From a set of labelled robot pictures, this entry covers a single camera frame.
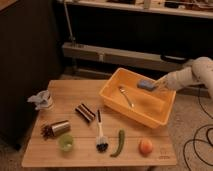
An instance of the floor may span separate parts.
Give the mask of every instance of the floor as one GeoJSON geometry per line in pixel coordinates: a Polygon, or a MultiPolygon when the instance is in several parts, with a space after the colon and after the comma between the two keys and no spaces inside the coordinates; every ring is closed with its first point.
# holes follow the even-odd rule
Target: floor
{"type": "MultiPolygon", "coordinates": [[[[79,77],[72,77],[62,75],[61,79],[79,79],[79,77]]],[[[208,98],[201,98],[201,103],[208,113],[213,116],[213,101],[208,98]]],[[[183,147],[186,141],[193,138],[196,130],[206,124],[211,126],[201,129],[198,133],[198,138],[206,141],[205,131],[209,127],[213,127],[213,120],[202,110],[199,105],[198,97],[177,94],[175,103],[168,122],[168,131],[174,146],[177,156],[178,164],[176,166],[158,166],[152,169],[148,167],[117,167],[117,168],[22,168],[21,161],[24,151],[29,140],[30,132],[26,135],[23,147],[20,151],[14,151],[6,144],[0,141],[0,170],[1,171],[82,171],[82,170],[96,170],[96,171],[182,171],[188,170],[183,158],[183,147]]],[[[213,139],[213,131],[210,132],[210,139],[213,139]]],[[[197,152],[201,157],[211,165],[213,164],[213,148],[205,143],[196,143],[197,152]]],[[[186,146],[186,159],[191,170],[210,171],[213,166],[208,166],[196,157],[193,150],[192,143],[186,146]]]]}

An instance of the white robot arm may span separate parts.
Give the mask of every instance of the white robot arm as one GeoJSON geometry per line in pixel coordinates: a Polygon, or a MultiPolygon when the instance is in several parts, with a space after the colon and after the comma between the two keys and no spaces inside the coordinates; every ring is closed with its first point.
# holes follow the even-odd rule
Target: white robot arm
{"type": "Polygon", "coordinates": [[[191,66],[170,72],[157,80],[154,85],[169,90],[180,90],[190,85],[204,84],[213,99],[213,61],[208,57],[195,59],[191,66]]]}

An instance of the green chili pepper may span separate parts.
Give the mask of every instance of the green chili pepper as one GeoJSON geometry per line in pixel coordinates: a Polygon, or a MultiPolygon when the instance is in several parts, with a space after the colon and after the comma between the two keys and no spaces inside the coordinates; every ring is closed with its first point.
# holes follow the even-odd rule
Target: green chili pepper
{"type": "Polygon", "coordinates": [[[116,150],[115,153],[111,154],[110,157],[117,157],[122,149],[123,149],[123,146],[124,146],[124,140],[125,140],[125,132],[124,130],[120,130],[119,133],[118,133],[118,136],[119,136],[119,144],[118,144],[118,148],[116,150]]]}

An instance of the small cup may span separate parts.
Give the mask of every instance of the small cup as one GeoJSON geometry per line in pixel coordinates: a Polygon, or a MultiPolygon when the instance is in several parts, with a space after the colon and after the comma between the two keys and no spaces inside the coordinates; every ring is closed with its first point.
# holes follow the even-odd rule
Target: small cup
{"type": "Polygon", "coordinates": [[[68,133],[62,134],[58,139],[59,148],[64,152],[68,152],[72,149],[73,142],[73,137],[68,133]]]}

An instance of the orange plastic tub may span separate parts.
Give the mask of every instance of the orange plastic tub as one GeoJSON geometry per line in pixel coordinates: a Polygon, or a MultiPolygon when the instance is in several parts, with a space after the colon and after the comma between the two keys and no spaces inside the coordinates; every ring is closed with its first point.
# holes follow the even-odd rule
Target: orange plastic tub
{"type": "Polygon", "coordinates": [[[173,106],[175,91],[147,91],[137,87],[141,79],[154,81],[148,77],[118,68],[100,91],[104,104],[121,114],[134,119],[150,128],[166,125],[173,106]],[[123,86],[134,107],[130,107],[119,91],[123,86]]]}

